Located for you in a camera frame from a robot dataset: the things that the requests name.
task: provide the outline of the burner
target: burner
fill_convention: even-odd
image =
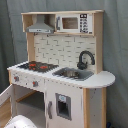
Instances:
[[[21,66],[18,66],[17,68],[23,68],[23,69],[28,69],[28,70],[44,73],[44,72],[50,71],[56,67],[58,67],[58,65],[32,61],[32,62],[23,64]]]

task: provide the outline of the range hood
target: range hood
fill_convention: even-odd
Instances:
[[[54,28],[45,24],[45,16],[37,15],[37,22],[26,28],[26,32],[54,33]]]

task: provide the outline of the microwave window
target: microwave window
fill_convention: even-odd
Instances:
[[[62,18],[63,29],[78,29],[77,18]]]

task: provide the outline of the white backsplash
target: white backsplash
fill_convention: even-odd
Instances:
[[[82,51],[88,50],[95,57],[95,37],[39,34],[34,36],[34,43],[37,62],[76,68]],[[88,55],[83,55],[83,62],[95,70]]]

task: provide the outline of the metal sink basin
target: metal sink basin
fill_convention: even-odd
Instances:
[[[74,69],[74,68],[62,68],[53,73],[54,76],[63,77],[67,79],[74,79],[78,81],[83,81],[88,79],[94,73],[91,71]]]

